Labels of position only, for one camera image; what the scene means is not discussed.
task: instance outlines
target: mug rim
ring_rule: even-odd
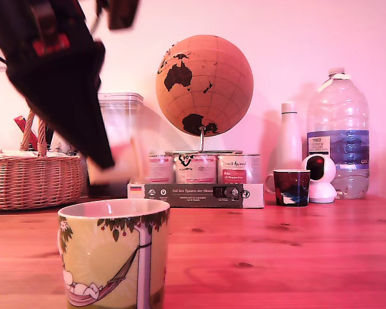
[[[136,212],[134,214],[120,214],[120,215],[113,215],[113,214],[103,214],[100,216],[78,216],[75,214],[66,214],[64,213],[65,211],[68,210],[73,210],[74,208],[77,208],[78,206],[91,206],[94,204],[102,203],[102,204],[107,204],[107,203],[117,203],[117,202],[122,202],[122,203],[131,203],[132,201],[144,201],[146,203],[157,203],[158,207],[157,209],[153,209],[152,211],[140,211]],[[167,211],[170,209],[170,204],[167,203],[166,201],[162,200],[154,200],[154,199],[149,199],[149,198],[115,198],[115,199],[110,199],[110,200],[98,200],[98,201],[86,201],[84,203],[77,203],[73,205],[69,205],[66,207],[63,207],[57,211],[58,216],[63,216],[65,218],[72,218],[72,219],[79,219],[79,220],[94,220],[94,219],[116,219],[116,218],[132,218],[132,217],[141,217],[141,216],[146,216],[149,214],[157,214],[163,211]]]
[[[273,172],[276,173],[310,173],[309,169],[275,169]]]

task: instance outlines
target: tree illustration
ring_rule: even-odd
[[[63,253],[66,253],[67,250],[67,242],[69,241],[69,238],[71,239],[71,235],[73,235],[73,231],[71,230],[71,227],[67,224],[66,217],[59,216],[60,221],[60,248],[63,251]]]
[[[160,227],[168,222],[170,209],[131,218],[99,219],[97,225],[102,230],[110,230],[115,241],[118,241],[120,233],[126,235],[125,228],[133,233],[137,230],[140,235],[138,279],[137,279],[137,309],[151,309],[150,305],[150,273],[152,254],[152,232],[159,231]]]

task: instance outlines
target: basket handle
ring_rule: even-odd
[[[21,142],[21,145],[20,145],[20,150],[22,151],[28,150],[28,144],[30,143],[30,133],[32,132],[34,115],[35,115],[34,112],[30,110],[26,121],[26,127],[23,133],[23,141]],[[39,151],[39,156],[46,156],[46,152],[47,152],[46,124],[41,118],[39,118],[39,140],[37,142],[37,150]]]

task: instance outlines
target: water bottle label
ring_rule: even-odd
[[[336,130],[308,133],[309,155],[330,155],[337,169],[369,168],[369,131]]]

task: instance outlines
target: globe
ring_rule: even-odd
[[[172,46],[157,72],[163,114],[191,135],[224,133],[248,111],[253,95],[250,65],[235,45],[214,35],[195,35]]]

